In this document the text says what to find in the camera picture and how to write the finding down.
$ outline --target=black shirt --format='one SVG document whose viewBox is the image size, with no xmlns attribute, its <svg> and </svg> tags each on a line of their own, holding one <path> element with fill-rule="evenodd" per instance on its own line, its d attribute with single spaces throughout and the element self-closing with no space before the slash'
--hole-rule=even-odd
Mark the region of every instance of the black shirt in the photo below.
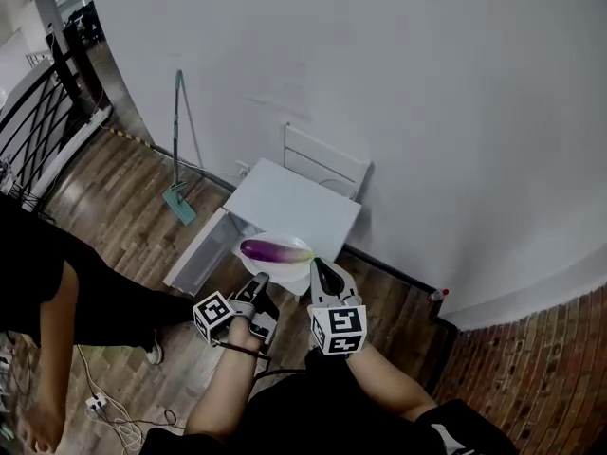
<svg viewBox="0 0 607 455">
<path fill-rule="evenodd" d="M 79 276 L 94 262 L 95 250 L 71 234 L 21 208 L 0 193 L 0 218 L 4 232 L 2 255 L 2 308 L 0 330 L 40 338 L 40 304 L 52 300 L 61 284 L 64 261 Z"/>
<path fill-rule="evenodd" d="M 317 358 L 310 366 L 309 357 Z M 451 401 L 414 423 L 389 414 L 359 388 L 342 360 L 312 351 L 307 373 L 254 396 L 236 433 L 222 444 L 207 435 L 151 429 L 140 455 L 159 453 L 412 453 L 510 455 L 514 445 L 464 402 Z"/>
</svg>

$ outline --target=warning tape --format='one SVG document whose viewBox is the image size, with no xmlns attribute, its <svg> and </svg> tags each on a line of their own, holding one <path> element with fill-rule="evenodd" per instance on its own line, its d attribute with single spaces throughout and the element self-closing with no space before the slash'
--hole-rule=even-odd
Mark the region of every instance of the warning tape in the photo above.
<svg viewBox="0 0 607 455">
<path fill-rule="evenodd" d="M 120 130 L 115 130 L 114 128 L 108 128 L 108 130 L 110 133 L 113 133 L 114 135 L 118 135 L 119 137 L 127 138 L 129 140 L 134 140 L 137 143 L 140 143 L 141 145 L 145 145 L 146 147 L 148 147 L 150 149 L 154 148 L 151 143 L 149 143 L 145 140 L 142 140 L 138 136 L 133 136 L 130 133 L 124 133 L 124 132 L 121 132 Z"/>
</svg>

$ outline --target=purple eggplant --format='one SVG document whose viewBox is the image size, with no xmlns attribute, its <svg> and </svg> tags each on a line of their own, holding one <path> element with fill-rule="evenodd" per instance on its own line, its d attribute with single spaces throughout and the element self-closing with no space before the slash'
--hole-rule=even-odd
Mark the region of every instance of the purple eggplant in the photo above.
<svg viewBox="0 0 607 455">
<path fill-rule="evenodd" d="M 252 260 L 269 263 L 307 262 L 314 258 L 314 253 L 298 247 L 277 245 L 258 239 L 246 239 L 240 244 L 240 251 Z"/>
</svg>

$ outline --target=wall outlet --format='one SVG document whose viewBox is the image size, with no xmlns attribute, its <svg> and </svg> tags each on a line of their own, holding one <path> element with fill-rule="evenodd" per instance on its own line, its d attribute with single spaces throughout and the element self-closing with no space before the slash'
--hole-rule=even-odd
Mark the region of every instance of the wall outlet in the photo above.
<svg viewBox="0 0 607 455">
<path fill-rule="evenodd" d="M 99 410 L 101 408 L 104 408 L 105 405 L 107 405 L 107 398 L 103 396 L 103 394 L 101 394 L 100 392 L 86 400 L 86 408 L 89 411 Z"/>
<path fill-rule="evenodd" d="M 236 160 L 236 165 L 238 165 L 238 175 L 241 178 L 245 178 L 250 172 L 250 166 L 245 162 L 241 162 L 240 160 Z"/>
</svg>

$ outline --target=human hand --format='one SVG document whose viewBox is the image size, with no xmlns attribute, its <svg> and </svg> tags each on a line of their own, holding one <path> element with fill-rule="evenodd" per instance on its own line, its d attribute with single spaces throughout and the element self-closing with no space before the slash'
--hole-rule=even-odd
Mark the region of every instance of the human hand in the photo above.
<svg viewBox="0 0 607 455">
<path fill-rule="evenodd" d="M 55 453 L 64 434 L 64 425 L 64 413 L 37 402 L 25 412 L 19 432 L 32 451 Z"/>
<path fill-rule="evenodd" d="M 262 348 L 264 342 L 250 332 L 248 329 L 249 325 L 250 322 L 246 317 L 234 317 L 230 324 L 230 331 L 228 332 L 228 342 L 256 353 Z"/>
</svg>

